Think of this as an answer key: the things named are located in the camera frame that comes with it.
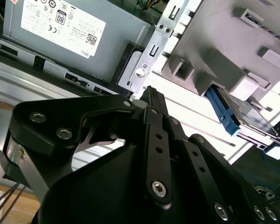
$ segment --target metal bracket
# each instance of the metal bracket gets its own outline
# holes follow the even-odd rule
[[[188,2],[189,0],[174,0],[167,4],[138,63],[134,67],[132,73],[122,77],[124,81],[120,81],[119,86],[132,92],[138,92],[143,86],[157,58],[163,53],[165,45],[171,37],[179,19],[185,13]]]

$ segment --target qr code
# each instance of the qr code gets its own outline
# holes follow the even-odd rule
[[[91,34],[87,35],[86,43],[89,43],[90,45],[94,46],[95,43],[97,42],[97,37]]]

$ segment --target power supply label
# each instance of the power supply label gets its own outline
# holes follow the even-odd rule
[[[23,29],[85,58],[95,55],[105,26],[62,0],[24,0]]]

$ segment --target black cable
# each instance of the black cable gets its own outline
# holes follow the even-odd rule
[[[2,196],[0,196],[0,201],[8,195],[13,189],[17,189],[20,184],[16,183],[13,187],[11,187],[7,192],[5,192]]]
[[[19,194],[17,195],[17,197],[14,199],[13,203],[10,205],[10,207],[8,208],[8,210],[5,212],[5,214],[3,215],[3,217],[0,219],[0,224],[3,223],[3,221],[6,219],[6,217],[8,216],[8,214],[10,213],[10,211],[13,209],[14,205],[17,203],[18,199],[20,198],[21,194],[23,193],[24,189],[26,187],[23,187],[22,190],[19,192]]]
[[[11,195],[13,195],[15,190],[17,190],[17,188],[12,189],[12,191],[9,193],[9,195],[6,197],[6,199],[2,202],[2,204],[0,205],[0,211],[3,208],[3,206],[6,204],[6,202],[10,199]]]

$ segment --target blue drive tray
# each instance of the blue drive tray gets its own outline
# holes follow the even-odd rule
[[[262,150],[271,149],[273,144],[280,146],[280,133],[250,103],[216,86],[210,87],[205,95],[230,136],[241,137]]]
[[[210,87],[205,95],[213,106],[216,115],[219,118],[220,123],[224,126],[226,132],[231,136],[237,136],[240,127],[236,124],[236,121],[232,119],[232,115],[234,115],[232,109],[227,108],[227,106],[223,104],[219,96],[216,94],[214,87]]]

